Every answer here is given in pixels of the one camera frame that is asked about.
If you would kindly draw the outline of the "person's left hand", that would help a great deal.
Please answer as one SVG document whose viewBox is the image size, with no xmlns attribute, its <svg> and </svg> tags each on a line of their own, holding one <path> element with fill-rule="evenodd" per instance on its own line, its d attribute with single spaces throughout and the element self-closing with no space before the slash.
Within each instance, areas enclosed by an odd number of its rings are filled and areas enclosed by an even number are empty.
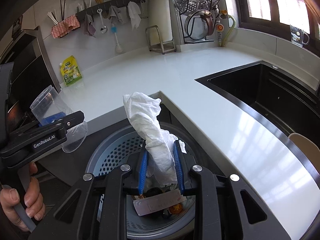
<svg viewBox="0 0 320 240">
<path fill-rule="evenodd" d="M 35 229 L 36 221 L 40 221 L 46 211 L 43 196 L 40 193 L 40 185 L 33 174 L 37 173 L 37 166 L 34 162 L 29 164 L 31 175 L 27 191 L 21 200 L 18 191 L 9 185 L 2 185 L 1 207 L 7 219 L 23 232 L 32 232 Z"/>
</svg>

